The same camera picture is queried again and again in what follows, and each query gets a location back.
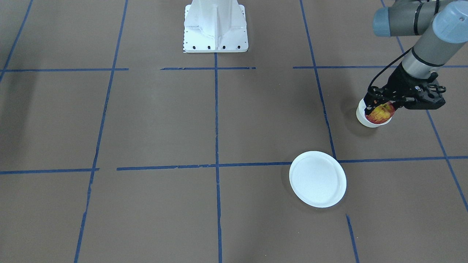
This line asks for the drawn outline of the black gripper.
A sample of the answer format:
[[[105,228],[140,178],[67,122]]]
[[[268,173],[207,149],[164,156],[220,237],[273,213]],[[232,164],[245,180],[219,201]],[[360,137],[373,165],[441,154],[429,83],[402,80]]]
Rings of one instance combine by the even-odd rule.
[[[398,65],[388,78],[384,88],[369,87],[364,96],[365,114],[387,102],[391,102],[395,110],[436,110],[446,104],[443,93],[446,87],[437,82],[438,73],[431,72],[426,79],[419,79],[407,73],[402,65]]]

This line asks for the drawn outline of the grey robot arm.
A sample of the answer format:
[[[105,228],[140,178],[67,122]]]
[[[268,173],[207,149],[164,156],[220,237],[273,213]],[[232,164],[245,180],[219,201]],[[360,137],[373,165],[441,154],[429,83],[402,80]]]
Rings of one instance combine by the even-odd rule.
[[[364,113],[391,103],[395,109],[436,110],[446,102],[445,87],[436,85],[438,70],[467,43],[466,0],[396,0],[373,16],[373,33],[379,37],[418,36],[401,55],[399,65],[378,88],[369,84]]]

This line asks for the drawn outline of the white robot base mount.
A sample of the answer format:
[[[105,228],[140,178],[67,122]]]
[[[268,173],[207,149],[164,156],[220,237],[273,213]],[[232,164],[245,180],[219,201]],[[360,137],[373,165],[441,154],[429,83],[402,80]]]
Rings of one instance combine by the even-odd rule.
[[[246,10],[237,0],[193,0],[185,6],[184,52],[233,53],[248,49]]]

